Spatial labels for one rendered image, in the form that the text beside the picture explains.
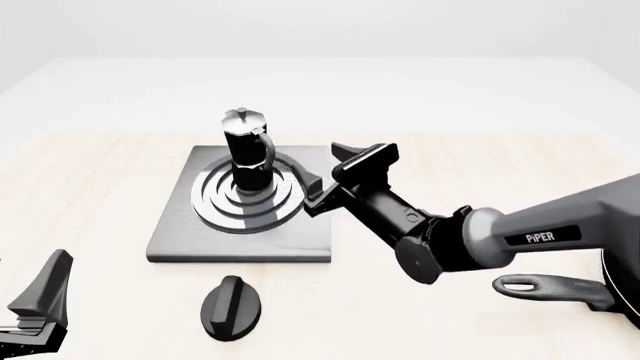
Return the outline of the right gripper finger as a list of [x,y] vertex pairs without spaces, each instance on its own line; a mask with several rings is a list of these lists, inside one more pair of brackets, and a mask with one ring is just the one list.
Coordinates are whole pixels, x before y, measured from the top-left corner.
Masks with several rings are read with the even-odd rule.
[[323,192],[323,178],[310,171],[297,161],[290,161],[289,166],[305,193],[307,200],[315,200]]
[[358,159],[366,148],[347,146],[342,143],[331,143],[331,154],[341,163]]

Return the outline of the round black stove knob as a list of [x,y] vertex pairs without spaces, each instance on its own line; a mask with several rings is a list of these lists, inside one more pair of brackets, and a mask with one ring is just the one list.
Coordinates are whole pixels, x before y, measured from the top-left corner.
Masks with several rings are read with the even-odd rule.
[[252,332],[261,313],[262,303],[257,290],[241,277],[227,275],[205,297],[200,321],[211,338],[230,342]]

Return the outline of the silver black moka pot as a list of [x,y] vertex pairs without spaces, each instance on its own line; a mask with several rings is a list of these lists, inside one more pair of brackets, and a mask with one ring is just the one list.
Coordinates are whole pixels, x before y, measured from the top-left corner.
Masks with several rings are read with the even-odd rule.
[[262,113],[244,107],[221,121],[232,158],[232,175],[241,191],[262,191],[272,182],[275,146]]

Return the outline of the black frying pan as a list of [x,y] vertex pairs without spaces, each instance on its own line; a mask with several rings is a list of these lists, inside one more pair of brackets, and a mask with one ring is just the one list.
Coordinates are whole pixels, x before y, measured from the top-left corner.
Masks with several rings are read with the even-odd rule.
[[593,312],[623,315],[640,330],[640,277],[610,251],[600,254],[604,281],[560,275],[509,274],[492,281],[503,296],[537,302],[580,302]]

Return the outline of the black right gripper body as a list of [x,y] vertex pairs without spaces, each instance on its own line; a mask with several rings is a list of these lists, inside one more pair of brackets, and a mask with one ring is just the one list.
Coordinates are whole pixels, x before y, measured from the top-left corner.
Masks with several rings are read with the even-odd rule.
[[309,198],[304,200],[304,211],[311,218],[315,218],[323,213],[344,208],[357,218],[357,188],[359,188],[358,185],[343,185],[335,182],[313,200]]

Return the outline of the flat black stove plate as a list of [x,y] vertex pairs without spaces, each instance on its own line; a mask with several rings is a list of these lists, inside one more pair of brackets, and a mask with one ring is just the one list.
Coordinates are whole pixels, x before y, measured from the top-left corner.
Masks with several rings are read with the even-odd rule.
[[241,191],[225,146],[194,146],[149,241],[152,263],[328,263],[331,218],[303,210],[301,166],[325,182],[324,146],[278,146],[272,183]]

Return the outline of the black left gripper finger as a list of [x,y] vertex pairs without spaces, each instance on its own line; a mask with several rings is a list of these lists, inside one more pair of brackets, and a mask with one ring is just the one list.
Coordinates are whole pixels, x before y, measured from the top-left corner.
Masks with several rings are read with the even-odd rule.
[[41,317],[68,326],[67,290],[73,257],[64,249],[51,254],[28,287],[7,305],[19,317]]

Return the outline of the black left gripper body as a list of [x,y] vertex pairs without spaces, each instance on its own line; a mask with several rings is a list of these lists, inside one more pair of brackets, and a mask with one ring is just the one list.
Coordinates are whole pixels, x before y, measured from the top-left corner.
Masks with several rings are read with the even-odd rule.
[[0,326],[0,355],[57,353],[67,335],[65,326],[44,318]]

